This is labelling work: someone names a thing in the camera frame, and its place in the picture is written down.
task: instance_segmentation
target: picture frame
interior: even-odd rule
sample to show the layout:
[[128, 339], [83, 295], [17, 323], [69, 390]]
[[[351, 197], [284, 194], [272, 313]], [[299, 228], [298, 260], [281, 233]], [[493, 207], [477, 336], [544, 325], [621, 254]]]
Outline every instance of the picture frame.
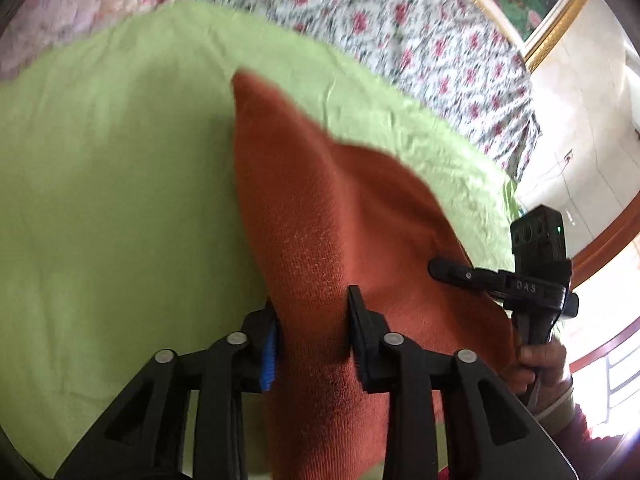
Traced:
[[519, 47], [527, 68], [533, 72], [540, 66], [553, 47], [558, 44], [588, 0], [557, 0], [545, 16], [540, 16], [537, 12], [533, 13], [535, 17], [533, 24], [536, 27], [533, 31], [526, 31], [529, 35], [525, 39], [523, 38], [522, 20], [517, 23], [518, 27], [516, 27], [508, 18], [504, 7], [510, 3], [515, 3], [517, 6], [523, 7], [523, 12], [525, 12], [527, 10], [527, 2], [510, 0], [505, 4], [504, 0], [472, 1], [492, 19], [512, 43]]

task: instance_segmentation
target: floral bedsheet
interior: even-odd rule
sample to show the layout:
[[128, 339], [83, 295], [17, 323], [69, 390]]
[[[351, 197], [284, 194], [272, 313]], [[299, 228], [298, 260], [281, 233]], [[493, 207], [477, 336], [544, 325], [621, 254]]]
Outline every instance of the floral bedsheet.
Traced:
[[[0, 78], [171, 0], [26, 0], [0, 38]], [[519, 180], [540, 128], [522, 56], [469, 0], [210, 0], [354, 56], [419, 99]]]

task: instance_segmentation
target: sleeve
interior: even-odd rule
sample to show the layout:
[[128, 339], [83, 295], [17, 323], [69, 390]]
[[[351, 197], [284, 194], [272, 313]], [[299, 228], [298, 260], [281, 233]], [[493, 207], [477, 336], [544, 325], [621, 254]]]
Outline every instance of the sleeve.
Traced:
[[[573, 411], [569, 411], [567, 406], [572, 406]], [[551, 419], [546, 418], [551, 413], [555, 415]], [[566, 420], [567, 413], [572, 413], [573, 418], [565, 424], [563, 421]], [[546, 424], [545, 429], [548, 433], [551, 433], [549, 430], [557, 429], [564, 424], [552, 438], [578, 473], [578, 478], [594, 478], [601, 471], [602, 476], [599, 478], [603, 479], [640, 478], [640, 430], [625, 437], [592, 438], [587, 427], [587, 419], [580, 406], [573, 402], [572, 394], [560, 399], [549, 411], [545, 410], [537, 418], [541, 424]], [[438, 480], [449, 480], [448, 468], [440, 472]]]

